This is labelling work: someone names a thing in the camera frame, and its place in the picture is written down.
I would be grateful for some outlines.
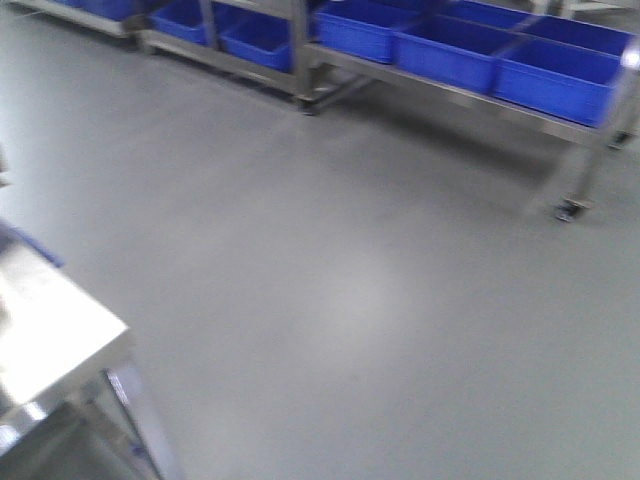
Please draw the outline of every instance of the shelf frame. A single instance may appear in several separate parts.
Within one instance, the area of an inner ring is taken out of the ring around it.
[[[9,3],[22,5],[23,7],[38,10],[40,12],[57,17],[62,20],[81,25],[92,30],[105,33],[116,38],[126,38],[131,31],[126,27],[126,22],[118,22],[100,17],[79,8],[69,7],[51,0],[10,0]]]

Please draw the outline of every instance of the floor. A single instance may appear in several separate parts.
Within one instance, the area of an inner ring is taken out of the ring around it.
[[[132,327],[190,480],[640,476],[640,142],[564,225],[578,147],[382,85],[304,117],[28,13],[0,214]]]

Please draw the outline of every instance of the plastic crate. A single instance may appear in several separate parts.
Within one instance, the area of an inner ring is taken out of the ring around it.
[[[329,2],[316,13],[320,43],[380,63],[392,63],[394,29],[416,16],[367,0]]]
[[[449,4],[443,15],[496,28],[511,29],[531,18],[527,12],[462,0]]]
[[[202,10],[198,0],[177,0],[151,15],[154,28],[188,42],[205,45],[207,42]]]
[[[536,39],[505,54],[495,96],[597,127],[620,73],[616,57]]]
[[[124,20],[135,13],[133,0],[84,0],[83,8],[111,20]]]
[[[484,25],[437,16],[396,34],[398,68],[440,82],[488,93],[495,54],[519,37]]]
[[[231,55],[283,72],[291,70],[289,23],[259,13],[221,33],[225,50]]]
[[[611,55],[622,55],[632,35],[627,32],[558,17],[541,17],[525,33]]]

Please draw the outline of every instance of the metal rack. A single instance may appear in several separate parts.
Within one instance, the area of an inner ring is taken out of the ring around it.
[[[114,36],[127,36],[135,32],[141,47],[149,53],[155,49],[165,50],[284,91],[291,94],[300,109],[307,114],[315,113],[318,106],[336,98],[351,85],[361,83],[360,80],[380,81],[405,88],[416,96],[425,97],[432,102],[448,102],[472,108],[497,119],[584,145],[588,147],[586,168],[574,193],[568,195],[558,209],[558,218],[565,221],[572,221],[580,212],[591,206],[588,195],[597,169],[606,157],[607,147],[619,148],[634,135],[636,133],[634,126],[640,116],[637,100],[640,97],[639,36],[636,36],[623,56],[623,61],[626,62],[624,79],[617,98],[613,102],[608,121],[603,127],[596,129],[416,76],[390,65],[363,60],[314,43],[308,31],[309,0],[216,0],[217,3],[287,20],[290,25],[290,38],[295,59],[295,66],[290,73],[267,68],[221,51],[215,29],[214,12],[211,8],[213,0],[199,0],[206,33],[204,46],[150,30],[148,27],[143,27],[141,23],[128,28],[125,26],[126,22],[106,20],[50,0],[11,1]],[[607,0],[607,3],[610,2],[635,8],[640,26],[638,0]],[[536,1],[536,5],[542,4],[547,5],[548,0]],[[327,88],[327,78],[336,70],[349,72],[353,77],[342,85]]]
[[[640,9],[636,12],[638,25],[640,25]],[[623,55],[624,75],[621,87],[612,102],[607,122],[600,128],[585,127],[493,97],[416,76],[390,65],[357,58],[312,43],[311,39],[308,39],[302,50],[298,50],[296,54],[298,61],[306,68],[310,65],[329,65],[342,68],[367,78],[404,88],[416,96],[427,98],[432,102],[448,102],[472,108],[497,119],[586,146],[588,150],[585,168],[578,179],[575,190],[556,207],[556,217],[566,222],[572,222],[584,210],[591,208],[593,202],[589,199],[589,194],[598,169],[607,156],[607,150],[621,148],[634,135],[634,127],[640,117],[638,105],[640,98],[640,36],[635,37]],[[308,77],[300,83],[298,98],[306,110],[313,108],[314,87],[312,77]]]
[[[32,8],[116,38],[128,37],[132,30],[126,21],[117,22],[51,0],[10,0],[10,3]]]
[[[302,15],[300,12],[300,9],[304,9],[304,2],[302,1],[216,0],[216,3],[232,5],[289,21],[291,38],[294,39],[294,50],[296,51],[302,46],[302,42],[306,41],[306,31],[302,31],[306,29],[304,27],[306,23],[302,18],[306,18],[306,15]],[[187,42],[155,30],[143,30],[138,34],[142,48],[147,53],[153,53],[156,48],[175,53],[196,62],[296,95],[299,92],[299,78],[306,76],[304,72],[300,72],[299,65],[295,67],[292,73],[284,73],[234,57],[220,50],[211,4],[212,0],[200,0],[207,39],[206,46]]]

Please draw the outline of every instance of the wheel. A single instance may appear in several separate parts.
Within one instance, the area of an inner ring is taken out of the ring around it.
[[[561,222],[573,223],[584,211],[584,207],[568,201],[562,202],[555,209],[555,217]]]
[[[627,132],[618,132],[616,133],[616,136],[611,140],[609,148],[612,150],[620,150],[622,149],[622,147],[624,147],[624,144],[631,139],[631,137],[632,135]]]
[[[136,42],[138,43],[138,48],[140,48],[142,53],[144,53],[145,55],[156,54],[156,47],[154,47],[153,45],[149,45],[140,35],[136,35]]]
[[[309,100],[302,100],[301,98],[296,98],[295,100],[296,106],[298,107],[298,111],[303,115],[308,117],[315,117],[318,113],[318,109],[315,103],[310,102]]]

